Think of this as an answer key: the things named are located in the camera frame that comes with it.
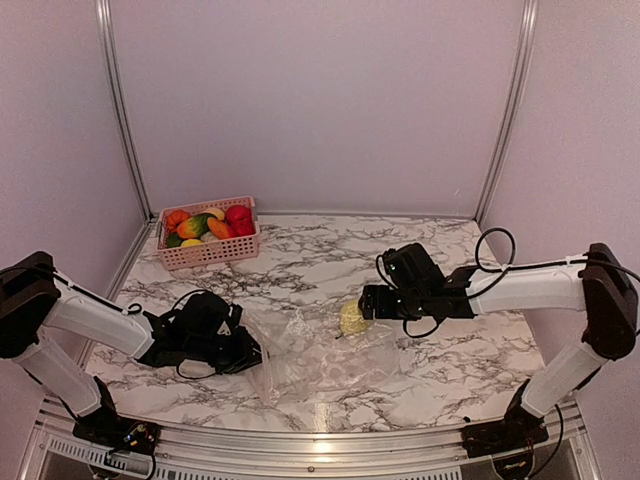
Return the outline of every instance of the green fruit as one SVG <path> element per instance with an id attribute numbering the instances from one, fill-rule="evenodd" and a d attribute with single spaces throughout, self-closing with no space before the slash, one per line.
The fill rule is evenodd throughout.
<path id="1" fill-rule="evenodd" d="M 199 213 L 198 215 L 194 215 L 193 217 L 188 218 L 180 225 L 178 225 L 178 235 L 183 240 L 198 238 L 203 233 L 209 231 L 207 220 L 209 220 L 210 218 L 216 217 L 211 213 Z"/>
<path id="2" fill-rule="evenodd" d="M 177 233 L 172 233 L 167 238 L 167 248 L 176 248 L 182 245 L 182 239 Z"/>

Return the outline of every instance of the small yellow object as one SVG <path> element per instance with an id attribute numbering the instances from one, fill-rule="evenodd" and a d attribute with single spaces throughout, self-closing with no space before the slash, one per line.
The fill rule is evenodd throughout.
<path id="1" fill-rule="evenodd" d="M 202 240 L 198 240 L 197 238 L 190 238 L 189 240 L 185 240 L 184 242 L 182 242 L 182 245 L 180 245 L 181 247 L 192 247 L 194 245 L 200 245 L 202 244 Z"/>
<path id="2" fill-rule="evenodd" d="M 224 222 L 224 212 L 222 210 L 220 210 L 219 208 L 209 207 L 202 213 L 210 213 L 211 215 L 215 216 L 221 222 Z"/>
<path id="3" fill-rule="evenodd" d="M 358 299 L 351 300 L 344 304 L 340 310 L 340 331 L 343 335 L 353 335 L 364 332 L 371 325 L 362 317 L 362 312 L 358 308 Z"/>

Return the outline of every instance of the red apple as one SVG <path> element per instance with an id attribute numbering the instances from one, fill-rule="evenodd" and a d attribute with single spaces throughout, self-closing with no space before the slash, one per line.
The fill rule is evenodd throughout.
<path id="1" fill-rule="evenodd" d="M 225 213 L 225 219 L 231 226 L 238 223 L 241 220 L 251 221 L 251 210 L 242 205 L 234 205 L 229 207 Z"/>
<path id="2" fill-rule="evenodd" d="M 245 237 L 247 235 L 253 235 L 256 233 L 255 228 L 253 228 L 253 224 L 251 220 L 240 220 L 239 222 L 234 223 L 233 228 L 236 233 L 241 237 Z"/>

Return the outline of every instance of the yellow sponge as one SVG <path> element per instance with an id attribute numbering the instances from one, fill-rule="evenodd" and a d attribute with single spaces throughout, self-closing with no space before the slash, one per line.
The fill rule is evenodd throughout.
<path id="1" fill-rule="evenodd" d="M 340 331 L 343 335 L 364 332 L 372 323 L 362 317 L 357 298 L 345 303 L 340 310 Z"/>

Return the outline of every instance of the white marble countertop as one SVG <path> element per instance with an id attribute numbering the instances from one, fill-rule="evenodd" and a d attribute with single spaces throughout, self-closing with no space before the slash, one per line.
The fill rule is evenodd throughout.
<path id="1" fill-rule="evenodd" d="M 118 297 L 160 314 L 195 288 L 247 310 L 282 312 L 339 306 L 365 283 L 380 283 L 376 255 L 421 242 L 445 274 L 472 262 L 480 235 L 462 220 L 261 216 L 260 255 L 168 272 L 149 238 Z M 491 259 L 488 250 L 483 253 Z M 265 406 L 244 373 L 189 382 L 173 368 L 137 365 L 97 346 L 87 371 L 109 387 L 118 411 L 164 422 L 254 431 L 403 430 L 501 416 L 515 389 L 543 363 L 524 317 L 502 312 L 447 320 L 433 336 L 399 332 L 400 372 L 376 385 Z M 412 330 L 428 325 L 416 323 Z"/>

